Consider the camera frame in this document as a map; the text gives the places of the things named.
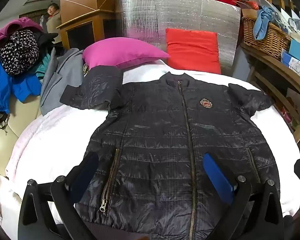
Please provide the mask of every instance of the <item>woman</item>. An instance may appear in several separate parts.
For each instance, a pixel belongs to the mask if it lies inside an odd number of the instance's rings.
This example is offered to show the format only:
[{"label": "woman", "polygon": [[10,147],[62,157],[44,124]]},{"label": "woman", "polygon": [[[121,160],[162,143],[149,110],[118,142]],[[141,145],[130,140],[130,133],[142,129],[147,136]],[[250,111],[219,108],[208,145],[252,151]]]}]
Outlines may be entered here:
[{"label": "woman", "polygon": [[61,25],[61,14],[59,10],[59,6],[56,3],[52,3],[49,5],[48,10],[49,18],[47,21],[47,31],[48,33],[58,33],[58,36],[54,39],[54,44],[62,46],[60,29],[57,29],[59,25]]}]

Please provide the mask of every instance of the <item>screw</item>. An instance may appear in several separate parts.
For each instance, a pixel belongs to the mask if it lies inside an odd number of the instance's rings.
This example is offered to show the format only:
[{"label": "screw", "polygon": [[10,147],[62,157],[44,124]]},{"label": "screw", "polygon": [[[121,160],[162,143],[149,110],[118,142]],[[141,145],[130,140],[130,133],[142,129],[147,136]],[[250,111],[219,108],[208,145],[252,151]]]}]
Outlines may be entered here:
[{"label": "screw", "polygon": [[57,177],[57,182],[63,182],[65,180],[65,176],[61,175]]},{"label": "screw", "polygon": [[244,176],[240,175],[240,176],[238,176],[238,181],[245,182],[246,178]]},{"label": "screw", "polygon": [[28,183],[29,186],[32,186],[32,184],[34,183],[34,180],[33,179],[29,179],[27,183]]},{"label": "screw", "polygon": [[274,185],[274,181],[272,180],[272,179],[268,179],[268,184],[270,185],[270,186],[273,186]]}]

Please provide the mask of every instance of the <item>jacket sleeve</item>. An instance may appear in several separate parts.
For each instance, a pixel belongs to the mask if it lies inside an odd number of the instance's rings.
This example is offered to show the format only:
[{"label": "jacket sleeve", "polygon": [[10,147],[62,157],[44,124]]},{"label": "jacket sleeve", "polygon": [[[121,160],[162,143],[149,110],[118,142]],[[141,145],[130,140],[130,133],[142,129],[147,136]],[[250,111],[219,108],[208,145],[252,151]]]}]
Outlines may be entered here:
[{"label": "jacket sleeve", "polygon": [[104,102],[110,108],[121,103],[123,72],[113,66],[97,66],[88,72],[79,87],[67,85],[60,103],[78,109],[92,109]]},{"label": "jacket sleeve", "polygon": [[243,110],[250,117],[256,111],[267,109],[274,103],[269,96],[259,90],[247,90],[235,84],[229,84],[228,95],[233,106]]}]

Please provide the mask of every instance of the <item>beige coat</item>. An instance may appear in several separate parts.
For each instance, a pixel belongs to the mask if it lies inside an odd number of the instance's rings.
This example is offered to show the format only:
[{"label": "beige coat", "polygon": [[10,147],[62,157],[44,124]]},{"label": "beige coat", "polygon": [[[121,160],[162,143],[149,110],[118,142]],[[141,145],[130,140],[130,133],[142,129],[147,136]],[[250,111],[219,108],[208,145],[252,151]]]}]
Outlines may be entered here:
[{"label": "beige coat", "polygon": [[48,18],[47,21],[47,31],[48,33],[58,33],[58,36],[54,38],[53,43],[58,43],[61,41],[60,29],[56,29],[61,25],[61,14],[60,11],[57,10],[52,17]]}]

